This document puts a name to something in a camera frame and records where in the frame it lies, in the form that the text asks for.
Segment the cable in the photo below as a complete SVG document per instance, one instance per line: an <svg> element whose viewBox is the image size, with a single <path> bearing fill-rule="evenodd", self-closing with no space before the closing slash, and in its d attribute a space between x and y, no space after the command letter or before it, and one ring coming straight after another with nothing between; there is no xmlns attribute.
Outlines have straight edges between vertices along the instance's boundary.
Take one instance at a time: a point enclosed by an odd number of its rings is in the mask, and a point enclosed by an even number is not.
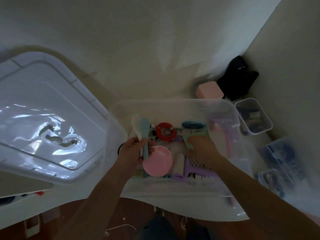
<svg viewBox="0 0 320 240"><path fill-rule="evenodd" d="M135 231L137 231L137 229L136 229L134 226L132 226L132 225L130 225L130 224L123 224L123 225L120 225L120 226L115 226L115 227L113 227L113 228L107 229L107 230L104 232L104 235L108 237L109 234L110 234L110 233L108 233L108 231L113 230L113 229L116 229L116 228L119 228L119 227L123 227L123 226L130 226L130 227L132 227Z"/></svg>
<svg viewBox="0 0 320 240"><path fill-rule="evenodd" d="M165 136L162 134L162 130L163 129L169 129L171 132L170 136ZM174 129L174 127L172 126L172 124L164 122L164 123L160 123L155 127L155 131L157 133L157 136L159 137L160 140L162 141L169 141L172 142L174 140L174 138L176 137L176 130Z"/></svg>

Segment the floor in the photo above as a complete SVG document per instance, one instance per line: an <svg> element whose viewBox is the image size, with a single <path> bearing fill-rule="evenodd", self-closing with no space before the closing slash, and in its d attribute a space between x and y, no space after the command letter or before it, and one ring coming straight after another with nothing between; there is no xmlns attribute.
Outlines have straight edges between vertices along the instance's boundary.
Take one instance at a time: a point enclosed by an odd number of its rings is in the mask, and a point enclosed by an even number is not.
<svg viewBox="0 0 320 240"><path fill-rule="evenodd" d="M84 200L78 200L56 207L53 210L46 211L40 215L40 232L28 238L28 240L50 240L59 229L68 222L68 220L77 211ZM106 229L122 224L131 224L139 228L146 224L153 216L153 206L147 203L120 198L116 210ZM185 231L180 226L180 215L166 212L166 217L177 231L180 239L185 239ZM207 226L220 240L240 240L240 239L260 239L265 240L268 237L258 229L250 220L241 222L208 222L198 221ZM129 226L110 230L109 236L104 240L129 240L134 236L134 229ZM24 232L24 223L19 222L5 229L0 230L0 239L26 239Z"/></svg>

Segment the white spoon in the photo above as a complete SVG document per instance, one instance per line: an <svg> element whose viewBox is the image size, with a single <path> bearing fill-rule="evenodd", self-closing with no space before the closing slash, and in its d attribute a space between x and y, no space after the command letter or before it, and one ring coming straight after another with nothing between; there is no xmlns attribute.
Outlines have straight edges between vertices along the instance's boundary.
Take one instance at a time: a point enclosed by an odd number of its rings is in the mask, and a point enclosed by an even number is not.
<svg viewBox="0 0 320 240"><path fill-rule="evenodd" d="M139 141L141 141L142 139L140 121L141 121L141 118L137 114L134 114L132 116L132 119L131 119L132 127L134 132L137 134ZM143 148L140 149L140 156L142 157L142 155L143 155Z"/></svg>

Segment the white cord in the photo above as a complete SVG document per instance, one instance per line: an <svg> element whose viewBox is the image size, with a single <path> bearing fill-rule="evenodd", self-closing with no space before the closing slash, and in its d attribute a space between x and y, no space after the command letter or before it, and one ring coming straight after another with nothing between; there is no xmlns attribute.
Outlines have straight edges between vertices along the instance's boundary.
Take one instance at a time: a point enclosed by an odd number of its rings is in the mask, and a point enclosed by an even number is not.
<svg viewBox="0 0 320 240"><path fill-rule="evenodd" d="M113 227L113 228L107 229L107 230L104 232L104 235L105 235L105 236L109 236L110 233L108 233L108 231L113 230L113 229L116 229L116 228L119 228L119 227L123 227L123 226L130 226L130 227L132 227L135 231L137 231L137 229L136 229L134 226L132 226L132 225L130 225L130 224L123 224L123 225L120 225L120 226L115 226L115 227Z"/></svg>

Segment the hand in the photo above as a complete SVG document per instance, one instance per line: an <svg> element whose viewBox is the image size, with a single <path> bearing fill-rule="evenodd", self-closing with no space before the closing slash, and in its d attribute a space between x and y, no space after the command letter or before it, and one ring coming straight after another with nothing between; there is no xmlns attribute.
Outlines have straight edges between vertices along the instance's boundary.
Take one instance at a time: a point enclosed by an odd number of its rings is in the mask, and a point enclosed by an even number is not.
<svg viewBox="0 0 320 240"><path fill-rule="evenodd" d="M225 157L221 156L216 145L206 136L190 136L187 142L193 146L193 150L188 150L187 156L213 170L218 161L226 160Z"/></svg>
<svg viewBox="0 0 320 240"><path fill-rule="evenodd" d="M146 138L139 141L138 137L133 137L121 146L112 170L124 183L133 176L137 166L143 162L143 158L140 157L140 149L143 148L146 143ZM156 145L155 141L148 141L149 156L155 151L154 148L151 148L154 145Z"/></svg>

